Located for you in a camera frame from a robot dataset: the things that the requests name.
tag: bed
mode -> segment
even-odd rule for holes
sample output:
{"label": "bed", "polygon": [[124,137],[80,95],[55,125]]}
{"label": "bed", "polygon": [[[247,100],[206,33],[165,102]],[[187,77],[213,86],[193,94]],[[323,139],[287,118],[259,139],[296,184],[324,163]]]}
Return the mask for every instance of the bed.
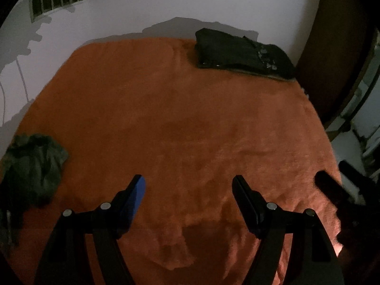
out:
{"label": "bed", "polygon": [[[33,284],[60,213],[92,210],[135,174],[146,194],[119,246],[136,284],[241,284],[258,240],[231,191],[250,187],[286,210],[316,210],[338,253],[335,208],[314,175],[339,171],[297,81],[196,67],[195,41],[145,38],[77,49],[43,89],[17,133],[52,136],[70,154],[52,203],[24,215],[9,262]],[[287,236],[274,284],[285,274]],[[103,284],[91,237],[96,284]]]}

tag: metal screw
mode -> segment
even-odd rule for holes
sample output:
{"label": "metal screw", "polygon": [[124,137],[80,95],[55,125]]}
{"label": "metal screw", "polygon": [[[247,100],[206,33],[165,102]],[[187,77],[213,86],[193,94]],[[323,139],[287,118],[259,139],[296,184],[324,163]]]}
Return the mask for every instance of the metal screw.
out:
{"label": "metal screw", "polygon": [[100,209],[102,209],[102,210],[108,210],[109,208],[111,208],[111,204],[110,203],[102,203],[100,205]]}
{"label": "metal screw", "polygon": [[275,203],[267,203],[266,204],[266,207],[269,209],[269,210],[276,210],[277,209],[277,205]]}
{"label": "metal screw", "polygon": [[306,209],[305,210],[305,213],[310,216],[310,217],[313,217],[315,215],[315,211],[313,209]]}
{"label": "metal screw", "polygon": [[64,217],[69,217],[72,213],[73,211],[71,209],[66,209],[65,211],[62,212],[62,215]]}

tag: mattress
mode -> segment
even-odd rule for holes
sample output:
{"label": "mattress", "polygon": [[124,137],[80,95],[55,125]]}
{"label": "mattress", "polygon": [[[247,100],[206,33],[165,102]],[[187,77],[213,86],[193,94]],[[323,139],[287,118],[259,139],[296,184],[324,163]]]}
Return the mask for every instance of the mattress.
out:
{"label": "mattress", "polygon": [[[135,174],[145,197],[118,240],[136,284],[241,284],[259,240],[231,191],[241,174],[266,201],[313,208],[336,252],[335,208],[314,175],[339,171],[324,128],[296,82],[196,67],[195,42],[147,38],[77,49],[29,108],[17,133],[52,136],[70,154],[52,203],[25,213],[9,262],[33,284],[60,213],[111,201]],[[103,284],[91,236],[96,284]],[[274,284],[285,274],[286,235]]]}

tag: orange blanket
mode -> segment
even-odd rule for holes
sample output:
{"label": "orange blanket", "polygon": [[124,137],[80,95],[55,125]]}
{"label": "orange blanket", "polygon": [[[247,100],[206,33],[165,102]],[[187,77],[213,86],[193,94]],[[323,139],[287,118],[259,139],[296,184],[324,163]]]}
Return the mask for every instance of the orange blanket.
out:
{"label": "orange blanket", "polygon": [[[198,69],[194,41],[79,48],[18,133],[51,135],[70,154],[53,202],[25,214],[9,260],[26,284],[60,212],[110,201],[134,174],[146,178],[146,194],[119,246],[138,285],[241,284],[258,240],[234,201],[236,174],[283,209],[315,209],[339,250],[335,209],[313,178],[322,169],[340,177],[299,84]],[[87,238],[94,278],[103,284]],[[287,237],[274,284],[284,278],[289,243]]]}

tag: green fabric bundle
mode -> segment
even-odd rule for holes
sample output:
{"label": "green fabric bundle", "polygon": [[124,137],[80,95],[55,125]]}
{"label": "green fabric bundle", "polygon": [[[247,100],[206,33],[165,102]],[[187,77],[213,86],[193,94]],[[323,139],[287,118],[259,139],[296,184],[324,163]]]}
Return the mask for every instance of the green fabric bundle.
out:
{"label": "green fabric bundle", "polygon": [[0,248],[17,243],[22,214],[49,203],[61,181],[68,153],[50,136],[17,135],[3,157],[0,184]]}
{"label": "green fabric bundle", "polygon": [[195,36],[200,68],[227,69],[283,80],[295,78],[292,62],[276,45],[207,28],[197,31]]}

